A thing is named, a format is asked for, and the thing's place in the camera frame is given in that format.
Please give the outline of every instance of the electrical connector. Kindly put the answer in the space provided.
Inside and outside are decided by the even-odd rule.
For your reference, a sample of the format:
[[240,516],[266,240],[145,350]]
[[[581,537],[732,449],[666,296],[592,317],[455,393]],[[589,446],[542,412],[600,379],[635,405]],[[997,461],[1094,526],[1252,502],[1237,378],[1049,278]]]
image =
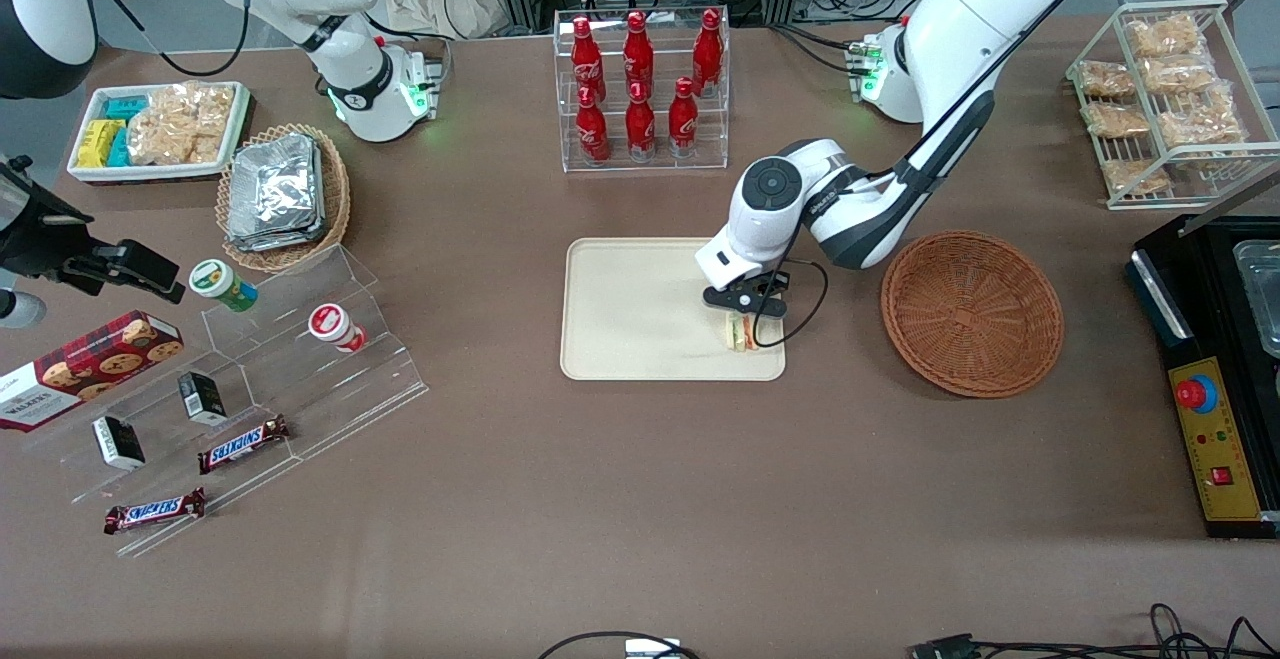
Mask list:
[[934,639],[911,647],[911,659],[978,659],[978,645],[972,633]]

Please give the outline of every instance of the cookie box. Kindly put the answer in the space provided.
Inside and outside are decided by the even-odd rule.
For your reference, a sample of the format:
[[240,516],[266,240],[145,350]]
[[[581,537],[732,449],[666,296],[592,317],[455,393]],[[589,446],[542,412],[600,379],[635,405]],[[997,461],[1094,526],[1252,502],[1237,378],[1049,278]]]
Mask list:
[[141,168],[82,168],[77,166],[76,150],[84,141],[88,132],[88,122],[105,118],[104,107],[109,99],[145,97],[152,90],[164,90],[169,84],[138,84],[138,86],[106,86],[95,90],[88,99],[88,106],[81,118],[79,132],[72,143],[70,156],[67,159],[67,173],[82,180],[84,184],[122,186],[122,184],[159,184],[165,180],[195,180],[218,179],[223,168],[232,161],[236,147],[239,145],[244,118],[248,115],[250,93],[248,88],[239,81],[210,81],[215,86],[230,86],[236,90],[236,99],[232,100],[232,113],[223,132],[223,143],[218,150],[218,157],[211,163],[201,164],[172,164],[172,166],[141,166]]
[[177,328],[134,308],[0,377],[0,427],[31,431],[182,348]]

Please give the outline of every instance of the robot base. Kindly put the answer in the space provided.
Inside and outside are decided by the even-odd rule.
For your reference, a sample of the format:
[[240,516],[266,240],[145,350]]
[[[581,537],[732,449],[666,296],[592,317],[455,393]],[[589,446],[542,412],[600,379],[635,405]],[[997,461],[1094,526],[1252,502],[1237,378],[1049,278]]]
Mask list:
[[869,102],[893,122],[920,123],[924,113],[915,93],[915,82],[897,61],[895,45],[905,27],[891,26],[878,35],[868,35],[860,44],[845,50],[850,72],[849,88],[855,102]]
[[383,50],[392,59],[392,81],[370,107],[364,111],[344,107],[332,91],[329,93],[338,118],[352,134],[374,143],[398,139],[417,122],[433,120],[440,102],[443,77],[443,65],[424,61],[421,52],[406,52],[393,44]]

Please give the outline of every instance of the yellow panel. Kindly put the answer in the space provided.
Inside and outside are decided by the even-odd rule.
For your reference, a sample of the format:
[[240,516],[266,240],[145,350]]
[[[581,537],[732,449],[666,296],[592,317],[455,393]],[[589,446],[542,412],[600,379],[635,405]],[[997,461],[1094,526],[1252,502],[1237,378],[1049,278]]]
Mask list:
[[[1198,415],[1193,409],[1178,407],[1178,421],[1183,425],[1183,440],[1187,441],[1187,454],[1192,458],[1192,472],[1204,518],[1211,522],[1257,521],[1258,496],[1253,493],[1253,477],[1244,462],[1240,435],[1235,431],[1235,418],[1222,386],[1217,358],[1210,357],[1174,369],[1169,372],[1169,385],[1176,390],[1180,381],[1196,375],[1211,377],[1217,386],[1217,404],[1211,412]],[[1229,468],[1233,482],[1215,486],[1210,481],[1210,471],[1215,467]]]

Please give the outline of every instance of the walkers cookie box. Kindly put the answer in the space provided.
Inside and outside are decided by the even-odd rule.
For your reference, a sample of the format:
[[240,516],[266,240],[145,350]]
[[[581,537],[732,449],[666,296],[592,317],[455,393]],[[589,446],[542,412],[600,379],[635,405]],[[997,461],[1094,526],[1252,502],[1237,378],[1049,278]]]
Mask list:
[[138,311],[0,377],[0,427],[31,431],[182,352],[177,328]]

